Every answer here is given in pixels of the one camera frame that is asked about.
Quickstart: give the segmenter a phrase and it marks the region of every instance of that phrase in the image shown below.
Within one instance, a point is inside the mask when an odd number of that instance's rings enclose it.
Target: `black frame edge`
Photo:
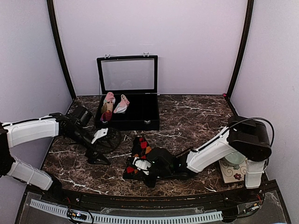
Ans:
[[[106,95],[108,90],[105,89],[102,61],[112,61],[112,60],[134,60],[134,59],[154,59],[154,88],[148,90],[114,90],[114,94],[128,94],[128,93],[157,93],[158,91],[158,55],[136,55],[136,56],[114,56],[114,57],[98,57],[97,64],[100,77],[100,86],[102,89],[102,94]]]
[[[250,28],[251,17],[252,17],[252,12],[253,12],[253,4],[254,4],[254,0],[248,0],[246,15],[245,15],[245,22],[244,22],[240,47],[239,47],[239,51],[238,51],[238,56],[237,56],[237,60],[235,62],[235,67],[234,67],[232,78],[229,83],[228,91],[226,93],[228,98],[231,98],[231,96],[233,94],[235,84],[236,84],[236,81],[237,81],[237,78],[239,75],[239,71],[241,68],[241,64],[242,64],[242,60],[243,60],[243,56],[244,56],[244,52],[245,52],[245,48],[246,48],[247,38],[248,38],[248,34],[249,34],[249,28]]]
[[[224,99],[226,100],[226,102],[227,102],[229,108],[231,109],[231,111],[233,112],[233,115],[234,115],[234,116],[239,116],[238,113],[237,113],[237,111],[235,110],[234,105],[233,105],[232,102],[230,101],[230,98],[227,97],[227,96],[224,96]]]
[[[55,41],[56,50],[57,50],[57,53],[58,53],[60,65],[61,65],[61,68],[62,68],[62,72],[64,74],[66,85],[69,89],[71,98],[74,100],[76,98],[76,93],[75,93],[73,84],[71,82],[71,77],[70,77],[69,70],[68,70],[67,65],[66,65],[64,52],[63,52],[61,41],[60,41],[60,36],[59,36],[57,20],[56,20],[56,16],[55,16],[55,9],[54,9],[53,0],[47,0],[47,5],[48,5],[49,18],[50,18],[51,27],[52,27],[52,33],[53,33],[53,37],[54,37],[54,41]]]

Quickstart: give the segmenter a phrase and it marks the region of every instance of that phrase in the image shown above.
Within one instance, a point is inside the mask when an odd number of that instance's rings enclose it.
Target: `white plastic strip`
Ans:
[[[46,202],[31,199],[30,206],[55,216],[67,218],[66,206],[56,206]],[[91,223],[92,218],[88,212],[79,211],[81,214],[87,215],[85,223]],[[198,224],[198,223],[210,223],[215,221],[221,221],[222,212],[211,212],[206,214],[190,215],[190,216],[177,216],[177,217],[121,217],[121,216],[108,216],[98,213],[92,213],[95,224]]]

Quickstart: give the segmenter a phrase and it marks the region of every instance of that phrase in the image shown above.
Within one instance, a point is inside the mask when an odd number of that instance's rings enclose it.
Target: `clear glass pane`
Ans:
[[[105,89],[154,89],[154,59],[102,61]]]

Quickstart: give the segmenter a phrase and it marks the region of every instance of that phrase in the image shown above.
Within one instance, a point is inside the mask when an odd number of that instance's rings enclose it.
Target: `floral coaster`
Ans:
[[[239,165],[231,166],[224,160],[219,160],[224,183],[244,181],[247,167],[246,163],[247,160],[245,160],[243,163]]]

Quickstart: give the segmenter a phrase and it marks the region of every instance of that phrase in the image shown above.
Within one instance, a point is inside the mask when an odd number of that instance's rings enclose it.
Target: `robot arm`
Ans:
[[[233,124],[243,121],[242,117],[231,117],[228,126],[209,142],[191,151],[187,156],[187,168],[195,173],[217,160],[235,152],[247,157],[245,186],[248,189],[258,188],[266,160],[271,155],[271,147],[264,123],[247,121],[234,128]]]
[[[97,139],[107,135],[107,129],[101,129],[92,136],[85,127],[91,118],[91,113],[84,107],[70,114],[50,114],[39,119],[26,120],[16,123],[0,123],[0,176],[8,175],[18,180],[32,184],[40,189],[49,190],[60,182],[48,173],[12,157],[9,149],[19,144],[46,137],[62,135],[69,137],[86,148],[86,156],[92,164],[109,165],[108,159],[96,152]]]
[[[146,159],[135,158],[133,162],[128,162],[154,181],[160,177],[185,179],[193,177],[221,158],[239,152],[247,157],[245,186],[253,189],[260,186],[265,162],[271,155],[271,146],[264,123],[237,116],[231,117],[218,135],[195,150],[180,157],[165,151],[152,150]],[[164,168],[169,172],[162,176],[159,170]]]

